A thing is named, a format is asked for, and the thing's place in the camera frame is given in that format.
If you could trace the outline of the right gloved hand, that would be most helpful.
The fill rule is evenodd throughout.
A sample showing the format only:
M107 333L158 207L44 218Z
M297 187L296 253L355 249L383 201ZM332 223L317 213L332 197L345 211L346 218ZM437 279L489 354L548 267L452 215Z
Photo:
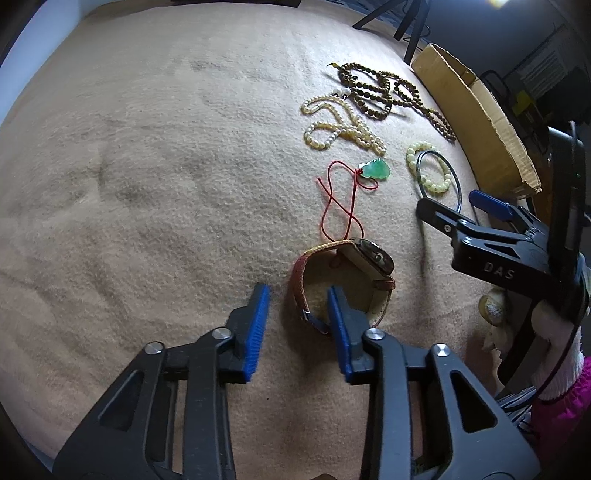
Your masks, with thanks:
M540 400L554 401L579 380L584 367L581 329L562 319L548 303L495 287L481 297L478 307L490 324L483 348L499 352L502 363L497 376L508 391L533 386ZM533 328L534 350L512 364L513 343L523 325Z

